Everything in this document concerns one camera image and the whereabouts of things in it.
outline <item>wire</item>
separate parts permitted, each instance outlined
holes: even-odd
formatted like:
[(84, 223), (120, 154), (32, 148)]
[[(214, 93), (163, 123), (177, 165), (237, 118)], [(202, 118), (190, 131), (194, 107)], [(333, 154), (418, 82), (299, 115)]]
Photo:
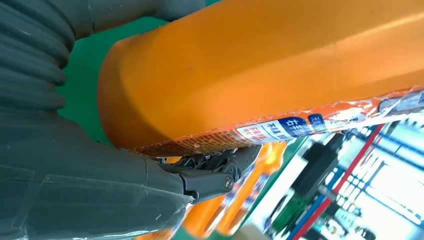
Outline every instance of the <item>wire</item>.
[[(348, 177), (351, 175), (355, 167), (358, 165), (358, 163), (361, 161), (361, 159), (364, 157), (367, 150), (370, 148), (373, 141), (376, 139), (379, 132), (384, 127), (384, 124), (379, 124), (377, 128), (371, 133), (368, 140), (365, 142), (361, 150), (359, 151), (358, 155), (356, 155), (355, 159), (352, 161), (350, 166), (346, 169), (344, 175), (341, 177), (340, 182), (337, 184), (337, 186), (334, 188), (334, 194), (338, 194), (340, 189), (342, 188), (343, 184), (348, 180)], [(312, 214), (312, 216), (306, 221), (306, 223), (301, 227), (299, 232), (293, 237), (292, 240), (299, 240), (312, 226), (312, 224), (317, 220), (317, 218), (327, 209), (327, 207), (330, 205), (331, 199), (326, 199)]]
[[(329, 190), (333, 189), (334, 185), (336, 185), (336, 182), (339, 180), (339, 178), (344, 173), (343, 170), (337, 169), (337, 172), (332, 177), (331, 181), (328, 183), (327, 188)], [(296, 235), (296, 233), (299, 232), (301, 227), (306, 224), (307, 220), (312, 216), (312, 214), (318, 209), (318, 207), (324, 202), (326, 199), (326, 196), (324, 194), (321, 194), (315, 202), (310, 206), (310, 208), (306, 211), (305, 215), (300, 219), (299, 223), (293, 228), (293, 230), (290, 232), (286, 240), (293, 239), (293, 237)]]

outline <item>gray corrugated hose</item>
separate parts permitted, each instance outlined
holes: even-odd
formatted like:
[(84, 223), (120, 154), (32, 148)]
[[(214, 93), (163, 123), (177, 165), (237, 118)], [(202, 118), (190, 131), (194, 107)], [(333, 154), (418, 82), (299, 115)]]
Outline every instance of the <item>gray corrugated hose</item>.
[(58, 116), (65, 101), (55, 88), (65, 83), (61, 69), (76, 40), (142, 16), (175, 20), (204, 5), (0, 0), (0, 239), (132, 236), (181, 220), (182, 180), (146, 157), (91, 141)]

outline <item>blue cable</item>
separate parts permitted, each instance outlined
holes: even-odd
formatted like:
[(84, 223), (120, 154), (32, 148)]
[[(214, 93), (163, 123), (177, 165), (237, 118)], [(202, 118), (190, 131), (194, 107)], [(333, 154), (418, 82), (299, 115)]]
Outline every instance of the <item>blue cable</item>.
[[(332, 190), (334, 185), (336, 185), (337, 180), (343, 175), (345, 171), (337, 168), (337, 171), (334, 173), (331, 181), (328, 183), (327, 188)], [(294, 227), (293, 231), (290, 232), (286, 240), (292, 240), (293, 237), (299, 232), (302, 226), (308, 221), (308, 219), (315, 213), (315, 210), (324, 202), (326, 196), (321, 194), (315, 202), (310, 206), (310, 208), (306, 211), (305, 215), (300, 219), (299, 223)]]

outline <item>metal bolt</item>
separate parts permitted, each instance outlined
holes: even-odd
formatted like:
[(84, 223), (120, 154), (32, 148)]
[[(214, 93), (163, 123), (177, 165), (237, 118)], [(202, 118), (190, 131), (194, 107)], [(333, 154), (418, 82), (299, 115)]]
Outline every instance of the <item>metal bolt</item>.
[(225, 182), (224, 182), (224, 187), (225, 187), (225, 189), (227, 189), (227, 190), (231, 190), (231, 189), (233, 189), (233, 186), (234, 186), (233, 178), (232, 178), (232, 177), (230, 177), (230, 176), (227, 176), (227, 177), (225, 178)]

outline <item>plastic wrap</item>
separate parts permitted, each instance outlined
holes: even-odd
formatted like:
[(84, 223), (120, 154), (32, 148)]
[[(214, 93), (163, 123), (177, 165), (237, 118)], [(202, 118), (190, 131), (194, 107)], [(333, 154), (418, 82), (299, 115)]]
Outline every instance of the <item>plastic wrap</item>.
[(142, 146), (135, 151), (151, 156), (164, 153), (190, 155), (213, 152), (218, 149), (217, 146), (245, 147), (388, 123), (407, 118), (411, 113), (422, 113), (423, 89), (424, 85), (419, 85), (410, 90), (364, 100), (340, 101), (309, 110), (263, 116), (208, 132)]
[[(194, 205), (192, 204), (187, 205), (187, 207), (185, 208), (184, 217), (187, 216), (187, 214), (190, 212), (193, 206)], [(180, 229), (182, 224), (183, 224), (183, 221), (181, 221), (179, 224), (177, 224), (173, 228), (137, 236), (136, 238), (134, 238), (134, 240), (170, 240), (175, 236), (175, 234), (177, 233), (178, 229)]]
[(131, 239), (176, 225), (193, 200), (138, 184), (34, 177), (0, 166), (1, 240)]

